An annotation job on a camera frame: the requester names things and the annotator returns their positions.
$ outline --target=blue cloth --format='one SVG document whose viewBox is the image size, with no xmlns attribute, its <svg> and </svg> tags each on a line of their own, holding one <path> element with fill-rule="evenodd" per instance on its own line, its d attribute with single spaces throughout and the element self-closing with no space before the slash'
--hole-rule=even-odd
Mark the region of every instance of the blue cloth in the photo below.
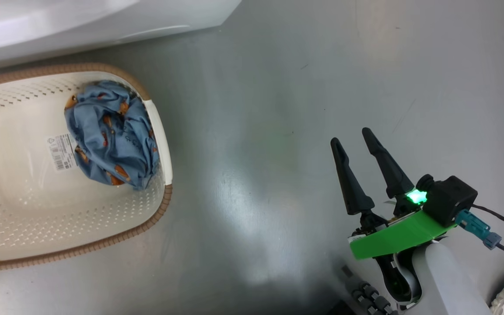
<svg viewBox="0 0 504 315">
<path fill-rule="evenodd" d="M 65 110 L 77 141 L 75 159 L 89 178 L 110 185 L 147 187 L 158 147 L 142 101 L 118 83 L 102 81 L 72 96 Z"/>
</svg>

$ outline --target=sticker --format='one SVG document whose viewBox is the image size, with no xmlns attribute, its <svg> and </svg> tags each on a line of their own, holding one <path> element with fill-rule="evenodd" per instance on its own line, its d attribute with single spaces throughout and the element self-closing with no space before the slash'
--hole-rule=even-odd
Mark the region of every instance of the sticker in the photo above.
<svg viewBox="0 0 504 315">
<path fill-rule="evenodd" d="M 46 145 L 50 150 L 50 156 L 54 161 L 54 169 L 56 172 L 76 169 L 79 166 L 75 160 L 75 148 L 77 142 L 75 138 L 66 133 L 55 137 L 46 138 Z"/>
</svg>

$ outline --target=white appliance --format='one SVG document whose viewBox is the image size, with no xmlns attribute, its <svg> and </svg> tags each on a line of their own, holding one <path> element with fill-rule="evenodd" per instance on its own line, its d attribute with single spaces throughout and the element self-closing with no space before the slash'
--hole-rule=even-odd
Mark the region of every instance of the white appliance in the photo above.
<svg viewBox="0 0 504 315">
<path fill-rule="evenodd" d="M 219 26 L 240 0 L 0 0 L 0 67 Z"/>
</svg>

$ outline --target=white laundry basket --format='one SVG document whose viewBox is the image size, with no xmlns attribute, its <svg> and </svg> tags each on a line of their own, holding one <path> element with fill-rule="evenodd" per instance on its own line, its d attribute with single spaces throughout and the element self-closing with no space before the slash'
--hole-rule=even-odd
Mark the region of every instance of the white laundry basket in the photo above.
<svg viewBox="0 0 504 315">
<path fill-rule="evenodd" d="M 52 159 L 49 142 L 68 134 L 66 101 L 101 80 L 131 88 L 147 108 L 160 165 L 144 191 L 92 181 Z M 171 195 L 172 164 L 160 116 L 132 76 L 99 63 L 0 75 L 0 270 L 81 255 L 138 235 L 162 217 Z"/>
</svg>

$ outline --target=basket rim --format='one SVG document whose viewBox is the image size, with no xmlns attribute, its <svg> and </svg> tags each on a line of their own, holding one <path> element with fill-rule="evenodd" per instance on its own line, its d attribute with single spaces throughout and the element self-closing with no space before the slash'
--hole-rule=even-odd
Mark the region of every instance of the basket rim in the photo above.
<svg viewBox="0 0 504 315">
<path fill-rule="evenodd" d="M 54 66 L 41 66 L 38 68 L 30 68 L 26 70 L 3 73 L 0 74 L 0 84 L 34 77 L 49 76 L 52 74 L 68 74 L 72 72 L 91 72 L 91 71 L 108 72 L 109 74 L 114 74 L 126 80 L 126 82 L 128 82 L 129 84 L 131 84 L 132 87 L 136 90 L 136 92 L 140 94 L 140 96 L 144 101 L 151 99 L 149 97 L 149 94 L 147 93 L 147 90 L 145 90 L 142 84 L 132 75 L 128 74 L 124 70 L 121 70 L 120 68 L 104 63 L 59 64 Z M 85 253 L 93 252 L 96 251 L 97 249 L 103 249 L 104 247 L 108 247 L 110 245 L 114 245 L 116 243 L 125 241 L 136 235 L 140 235 L 141 233 L 147 231 L 153 225 L 155 225 L 158 222 L 158 220 L 164 215 L 166 209 L 168 208 L 168 205 L 170 204 L 171 197 L 172 197 L 172 184 L 165 185 L 162 201 L 157 211 L 149 219 L 147 219 L 145 222 L 138 225 L 137 227 L 133 227 L 129 230 L 112 235 L 110 237 L 106 237 L 104 239 L 100 239 L 98 241 L 92 241 L 85 245 L 80 245 L 57 252 L 24 257 L 20 259 L 0 260 L 0 270 L 40 265 L 42 263 L 49 263 L 52 261 L 67 259 L 69 257 L 74 257 Z"/>
</svg>

